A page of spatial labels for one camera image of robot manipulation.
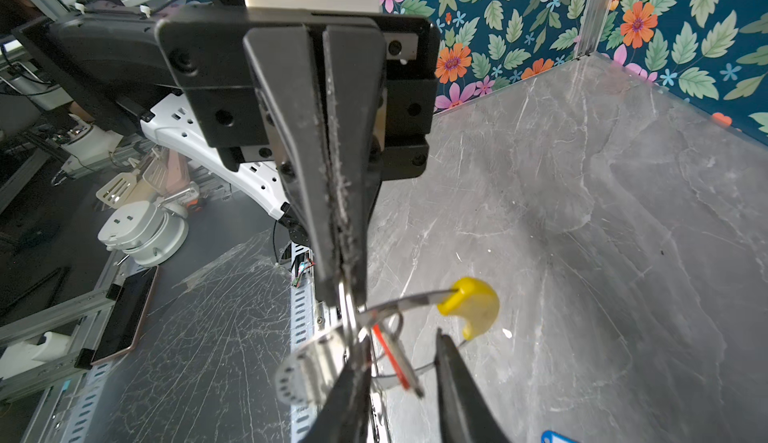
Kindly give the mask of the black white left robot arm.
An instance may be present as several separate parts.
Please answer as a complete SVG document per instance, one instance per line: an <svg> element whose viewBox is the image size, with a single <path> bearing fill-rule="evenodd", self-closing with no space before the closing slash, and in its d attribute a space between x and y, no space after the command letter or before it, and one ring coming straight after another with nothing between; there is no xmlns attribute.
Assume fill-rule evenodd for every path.
<svg viewBox="0 0 768 443"><path fill-rule="evenodd" d="M438 86L436 25L385 1L76 0L15 35L99 124L135 132L177 94L226 171L274 161L318 297L361 305L380 185L424 172Z"/></svg>

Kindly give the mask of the blue-capped key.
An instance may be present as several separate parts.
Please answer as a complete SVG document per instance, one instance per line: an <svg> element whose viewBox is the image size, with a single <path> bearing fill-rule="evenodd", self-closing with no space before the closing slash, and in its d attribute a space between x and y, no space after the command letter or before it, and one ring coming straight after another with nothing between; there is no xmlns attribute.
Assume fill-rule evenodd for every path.
<svg viewBox="0 0 768 443"><path fill-rule="evenodd" d="M578 443L565 435L552 430L546 430L541 435L541 443Z"/></svg>

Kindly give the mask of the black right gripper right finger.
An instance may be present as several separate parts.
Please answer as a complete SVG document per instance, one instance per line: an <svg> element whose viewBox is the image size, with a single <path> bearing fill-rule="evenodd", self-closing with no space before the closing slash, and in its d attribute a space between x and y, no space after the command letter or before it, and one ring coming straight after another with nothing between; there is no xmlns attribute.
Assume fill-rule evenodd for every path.
<svg viewBox="0 0 768 443"><path fill-rule="evenodd" d="M453 339L436 334L434 358L443 442L508 442Z"/></svg>

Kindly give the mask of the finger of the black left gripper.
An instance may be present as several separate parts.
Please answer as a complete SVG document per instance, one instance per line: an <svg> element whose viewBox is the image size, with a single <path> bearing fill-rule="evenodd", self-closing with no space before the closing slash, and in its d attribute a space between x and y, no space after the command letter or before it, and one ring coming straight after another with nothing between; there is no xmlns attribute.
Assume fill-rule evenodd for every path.
<svg viewBox="0 0 768 443"><path fill-rule="evenodd" d="M336 306L338 251L325 118L310 32L304 26L254 28L243 44L264 120L277 133L270 142L281 146L275 155L284 189L314 251L317 298Z"/></svg>
<svg viewBox="0 0 768 443"><path fill-rule="evenodd" d="M323 33L330 189L340 276L354 305L367 299L369 189L380 181L374 141L385 70L373 27L329 25Z"/></svg>

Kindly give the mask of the red-capped key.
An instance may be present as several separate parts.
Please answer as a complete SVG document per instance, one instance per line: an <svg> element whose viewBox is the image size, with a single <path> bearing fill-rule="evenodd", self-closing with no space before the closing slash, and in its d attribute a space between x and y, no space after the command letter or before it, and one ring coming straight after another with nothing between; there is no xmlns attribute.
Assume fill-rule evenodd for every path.
<svg viewBox="0 0 768 443"><path fill-rule="evenodd" d="M377 324L373 327L373 334L382 347L385 360L392 367L391 375L379 375L374 378L378 389L385 391L400 387L406 392L411 392L418 398L424 397L424 389L419 375L406 356L398 338L384 327Z"/></svg>

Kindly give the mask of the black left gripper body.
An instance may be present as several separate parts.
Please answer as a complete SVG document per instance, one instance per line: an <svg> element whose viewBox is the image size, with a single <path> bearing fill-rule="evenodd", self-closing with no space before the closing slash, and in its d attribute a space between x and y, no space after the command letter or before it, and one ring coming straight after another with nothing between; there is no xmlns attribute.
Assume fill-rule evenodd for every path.
<svg viewBox="0 0 768 443"><path fill-rule="evenodd" d="M315 145L330 91L383 116L384 179L424 171L439 50L424 17L190 6L162 19L155 37L206 143L231 171L284 161L280 122Z"/></svg>

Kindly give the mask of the large keyring with yellow sleeve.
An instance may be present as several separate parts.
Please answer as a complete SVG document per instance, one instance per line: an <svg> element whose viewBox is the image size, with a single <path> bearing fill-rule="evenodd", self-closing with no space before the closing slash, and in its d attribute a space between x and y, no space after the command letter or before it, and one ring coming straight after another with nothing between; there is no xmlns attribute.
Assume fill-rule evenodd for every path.
<svg viewBox="0 0 768 443"><path fill-rule="evenodd" d="M426 352L415 347L419 323L435 323L441 317L451 335L458 338L460 348L487 333L500 313L497 292L486 282L472 277L459 279L450 288L419 294L404 295L380 303L356 314L353 328L358 331L357 342L369 337L372 344L373 387L374 378L391 375L392 367L373 334L373 327L383 324L399 339L400 344L416 369L423 386L424 375L434 368L426 360ZM332 326L315 332L280 364L275 373L278 399L286 404L307 403L321 406L351 356L355 341L345 334L347 325L342 319Z"/></svg>

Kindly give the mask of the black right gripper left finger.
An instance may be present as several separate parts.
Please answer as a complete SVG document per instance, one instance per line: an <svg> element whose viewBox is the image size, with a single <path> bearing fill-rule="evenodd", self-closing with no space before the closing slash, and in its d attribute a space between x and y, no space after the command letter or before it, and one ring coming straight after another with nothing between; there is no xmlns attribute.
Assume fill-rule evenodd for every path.
<svg viewBox="0 0 768 443"><path fill-rule="evenodd" d="M371 411L371 348L369 337L364 337L352 348L351 356L302 442L367 441Z"/></svg>

